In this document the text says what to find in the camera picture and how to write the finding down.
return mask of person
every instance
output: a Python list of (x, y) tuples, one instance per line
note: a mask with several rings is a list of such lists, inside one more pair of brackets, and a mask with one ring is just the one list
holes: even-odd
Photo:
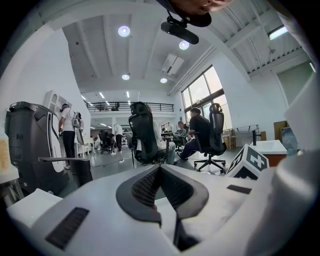
[[(59, 120), (59, 132), (63, 132), (63, 146), (67, 158), (75, 157), (75, 128), (72, 125), (75, 112), (69, 107), (67, 103), (62, 105), (60, 110), (62, 112)], [(70, 169), (69, 161), (66, 162), (65, 169)]]
[(187, 136), (187, 130), (184, 127), (184, 122), (178, 122), (179, 130), (177, 131), (178, 135), (173, 135), (173, 142), (175, 144), (184, 143), (184, 138)]
[[(148, 111), (152, 113), (151, 107), (148, 105), (146, 107)], [(155, 119), (153, 119), (153, 132), (154, 132), (156, 144), (158, 146), (158, 151), (167, 149), (167, 142), (162, 139), (161, 128), (159, 126), (159, 123)], [(175, 148), (176, 148), (176, 144), (174, 142), (169, 142), (169, 153), (166, 159), (166, 163), (168, 165), (173, 165), (176, 162), (178, 162), (178, 159), (175, 158), (175, 153), (176, 153)]]
[(122, 154), (121, 147), (122, 147), (122, 137), (123, 137), (123, 129), (121, 125), (115, 124), (114, 125), (114, 134), (115, 134), (115, 141), (116, 146), (118, 148), (118, 153)]
[[(209, 147), (209, 136), (210, 136), (210, 121), (201, 115), (201, 111), (199, 108), (192, 108), (190, 110), (190, 131), (189, 133), (199, 133), (197, 135), (201, 146)], [(185, 144), (182, 154), (180, 154), (180, 158), (183, 160), (187, 160), (188, 157), (193, 155), (196, 151), (199, 151), (198, 143), (196, 139), (191, 140), (187, 144)]]

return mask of ceiling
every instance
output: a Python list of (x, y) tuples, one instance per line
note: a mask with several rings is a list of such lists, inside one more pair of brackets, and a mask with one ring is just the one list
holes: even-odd
[[(273, 67), (275, 61), (278, 65), (290, 59), (289, 55), (293, 58), (304, 53), (289, 33), (269, 40), (268, 33), (282, 22), (266, 0), (235, 0), (229, 7), (211, 13), (209, 27), (189, 25), (200, 42), (187, 50), (179, 48), (181, 39), (160, 30), (167, 14), (155, 0), (105, 2), (110, 2), (114, 14), (109, 11), (63, 28), (74, 75), (83, 94), (127, 88), (169, 93), (177, 85), (183, 86), (183, 79), (195, 70), (195, 65), (207, 63), (204, 56), (213, 51), (225, 53), (248, 79)], [(118, 28), (123, 25), (130, 27), (129, 37), (118, 35)], [(184, 63), (162, 84), (160, 79), (166, 77), (162, 67), (168, 54), (179, 56)], [(130, 80), (123, 80), (122, 74), (130, 74)]]

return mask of mesh chair back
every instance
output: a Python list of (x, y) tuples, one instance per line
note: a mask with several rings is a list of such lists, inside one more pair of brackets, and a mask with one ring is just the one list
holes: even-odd
[(131, 134), (130, 133), (126, 133), (125, 137), (126, 137), (126, 142), (128, 143), (128, 148), (130, 150), (134, 150), (135, 149), (135, 145), (132, 142)]
[(226, 151), (226, 144), (222, 142), (222, 133), (224, 129), (225, 116), (220, 104), (213, 103), (209, 109), (210, 112), (210, 146), (216, 152), (216, 155), (223, 154)]
[(133, 103), (130, 108), (132, 116), (129, 117), (129, 124), (135, 138), (141, 141), (141, 159), (146, 162), (153, 160), (157, 156), (158, 145), (152, 113), (143, 102)]
[(99, 134), (100, 141), (105, 142), (107, 140), (107, 136), (104, 132), (100, 132)]

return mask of office chair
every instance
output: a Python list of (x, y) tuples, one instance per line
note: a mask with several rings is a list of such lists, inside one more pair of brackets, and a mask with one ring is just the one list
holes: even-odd
[(175, 145), (177, 146), (177, 149), (175, 150), (175, 152), (182, 153), (183, 152), (182, 146), (184, 146), (188, 142), (189, 127), (186, 126), (186, 127), (184, 127), (184, 129), (186, 131), (185, 136), (178, 136), (178, 137), (182, 138), (182, 140), (174, 142)]
[(197, 145), (199, 147), (200, 153), (204, 153), (204, 156), (206, 157), (209, 155), (208, 160), (199, 160), (194, 162), (194, 167), (197, 166), (197, 163), (204, 163), (197, 171), (200, 172), (200, 170), (207, 165), (214, 165), (220, 169), (221, 174), (224, 173), (224, 166), (226, 165), (225, 160), (213, 160), (213, 156), (221, 156), (227, 149), (227, 146), (225, 143), (222, 142), (221, 134), (224, 129), (224, 121), (225, 121), (225, 116), (224, 113), (222, 112), (222, 108), (220, 104), (218, 103), (213, 103), (210, 106), (209, 109), (209, 114), (210, 114), (210, 136), (209, 136), (209, 142), (210, 146), (201, 146), (198, 134), (199, 132), (194, 132), (193, 134), (195, 135), (195, 139), (197, 141)]
[(158, 150), (152, 113), (143, 102), (135, 102), (130, 108), (132, 116), (129, 117), (129, 124), (133, 135), (141, 142), (141, 153), (135, 154), (135, 158), (143, 164), (151, 164), (153, 161), (163, 163), (168, 158), (169, 147)]
[(132, 142), (132, 137), (130, 133), (126, 133), (125, 137), (126, 137), (126, 142), (128, 143), (128, 149), (131, 150), (133, 168), (135, 168), (135, 160), (134, 160), (135, 145)]

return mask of floor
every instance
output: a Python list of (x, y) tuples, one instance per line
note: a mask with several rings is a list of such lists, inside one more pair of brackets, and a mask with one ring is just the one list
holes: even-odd
[[(226, 161), (226, 169), (229, 168), (233, 158), (237, 155), (237, 153), (241, 150), (241, 147), (232, 148), (231, 150), (226, 150), (223, 155), (215, 156), (213, 159), (221, 159)], [(131, 170), (133, 168), (133, 162), (131, 157), (131, 151), (127, 147), (122, 148), (122, 154), (110, 155), (107, 152), (103, 154), (100, 151), (91, 152), (89, 156), (90, 164), (91, 164), (91, 172), (94, 180), (118, 174), (121, 172), (125, 172)], [(176, 166), (186, 168), (189, 170), (195, 170), (194, 161), (197, 160), (205, 160), (207, 157), (204, 157), (203, 154), (197, 152), (192, 155), (187, 161), (179, 160)], [(201, 167), (202, 163), (198, 163), (196, 168)], [(134, 159), (134, 167), (138, 168), (142, 166), (141, 163), (137, 162)], [(220, 170), (214, 165), (208, 165), (201, 170), (202, 172), (210, 172), (213, 175), (219, 175)], [(67, 186), (57, 195), (58, 197), (64, 198), (73, 191), (77, 189), (77, 186), (72, 178), (72, 175), (68, 171), (70, 180), (68, 181)], [(164, 198), (165, 195), (161, 189), (159, 189), (156, 199)]]

